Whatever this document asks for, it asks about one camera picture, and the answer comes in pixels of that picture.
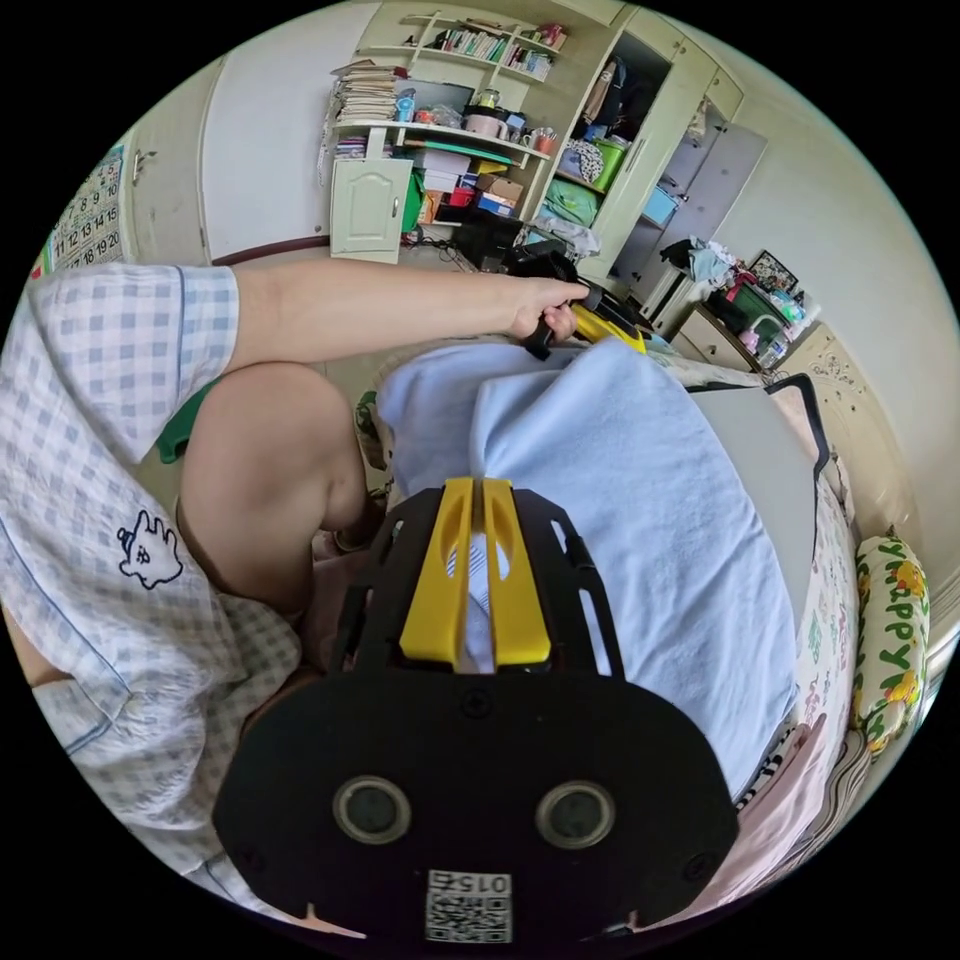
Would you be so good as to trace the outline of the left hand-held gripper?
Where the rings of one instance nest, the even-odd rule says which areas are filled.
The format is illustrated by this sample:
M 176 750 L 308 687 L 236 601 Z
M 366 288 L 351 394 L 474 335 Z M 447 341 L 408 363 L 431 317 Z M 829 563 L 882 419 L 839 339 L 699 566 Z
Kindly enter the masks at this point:
M 520 245 L 504 256 L 500 272 L 523 278 L 547 278 L 581 283 L 590 288 L 588 296 L 571 305 L 576 318 L 575 337 L 589 344 L 614 339 L 639 354 L 647 347 L 638 327 L 638 313 L 604 287 L 579 276 L 573 261 L 555 245 Z

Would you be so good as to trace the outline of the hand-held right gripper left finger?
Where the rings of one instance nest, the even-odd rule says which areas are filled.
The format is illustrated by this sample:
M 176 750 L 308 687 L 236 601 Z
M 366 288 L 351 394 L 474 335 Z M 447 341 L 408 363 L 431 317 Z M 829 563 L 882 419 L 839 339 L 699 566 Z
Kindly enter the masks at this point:
M 473 497 L 470 478 L 417 496 L 429 508 L 426 547 L 400 634 L 406 660 L 453 673 L 465 645 Z

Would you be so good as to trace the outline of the person's left hand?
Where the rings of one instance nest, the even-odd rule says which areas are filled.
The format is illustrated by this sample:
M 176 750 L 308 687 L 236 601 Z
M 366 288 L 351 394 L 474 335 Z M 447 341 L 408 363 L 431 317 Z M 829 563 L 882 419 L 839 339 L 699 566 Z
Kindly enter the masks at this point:
M 543 321 L 556 341 L 574 336 L 577 319 L 571 304 L 583 301 L 590 288 L 581 283 L 547 278 L 508 277 L 514 305 L 509 308 L 507 333 L 517 341 L 530 338 Z

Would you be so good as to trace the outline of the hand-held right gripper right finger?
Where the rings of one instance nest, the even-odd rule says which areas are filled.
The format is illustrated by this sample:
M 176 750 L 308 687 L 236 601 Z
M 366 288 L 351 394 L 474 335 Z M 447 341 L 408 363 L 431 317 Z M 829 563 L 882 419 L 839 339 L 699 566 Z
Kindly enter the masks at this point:
M 482 519 L 494 670 L 539 670 L 549 662 L 551 642 L 509 481 L 482 481 Z

